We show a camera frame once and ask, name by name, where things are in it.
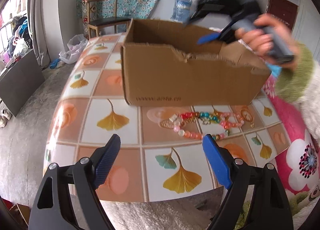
black chair seat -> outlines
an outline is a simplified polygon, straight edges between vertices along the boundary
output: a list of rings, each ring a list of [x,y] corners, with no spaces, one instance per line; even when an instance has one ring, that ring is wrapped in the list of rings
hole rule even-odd
[[[131,19],[128,17],[108,17],[103,19],[98,19],[90,22],[89,24],[92,26],[102,26],[107,24],[113,24],[118,22],[130,21]]]

brown door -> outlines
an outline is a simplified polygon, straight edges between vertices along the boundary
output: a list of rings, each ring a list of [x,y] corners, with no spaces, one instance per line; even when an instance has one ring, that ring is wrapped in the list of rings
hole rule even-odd
[[[269,0],[267,12],[279,19],[292,30],[298,6],[288,0]]]

green cuff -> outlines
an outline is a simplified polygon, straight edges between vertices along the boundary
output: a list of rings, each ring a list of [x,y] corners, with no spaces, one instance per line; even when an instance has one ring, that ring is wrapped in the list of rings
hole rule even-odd
[[[303,96],[314,67],[310,50],[304,44],[299,44],[299,48],[300,58],[295,72],[283,68],[275,87],[276,95],[288,103],[293,103]]]

orange bead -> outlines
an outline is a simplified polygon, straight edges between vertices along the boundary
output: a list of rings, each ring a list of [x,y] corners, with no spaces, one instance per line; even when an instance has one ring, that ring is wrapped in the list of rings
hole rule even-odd
[[[185,136],[185,138],[190,138],[191,133],[189,131],[185,131],[184,136]]]

hand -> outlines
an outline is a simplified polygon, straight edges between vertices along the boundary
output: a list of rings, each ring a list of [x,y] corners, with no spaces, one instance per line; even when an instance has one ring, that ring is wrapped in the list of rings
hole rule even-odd
[[[273,18],[270,14],[263,14],[259,16],[257,20],[254,22],[257,26],[271,26],[274,31],[287,43],[290,51],[294,53],[293,61],[280,65],[283,68],[288,68],[292,71],[295,71],[297,67],[297,58],[299,57],[299,47],[294,39],[291,37],[291,32],[288,27]],[[256,29],[253,31],[245,32],[242,28],[236,30],[236,38],[242,39],[252,50],[256,52],[256,54],[263,59],[265,59],[268,63],[277,65],[276,61],[270,57],[268,52],[273,48],[272,35],[264,34],[263,30]]]

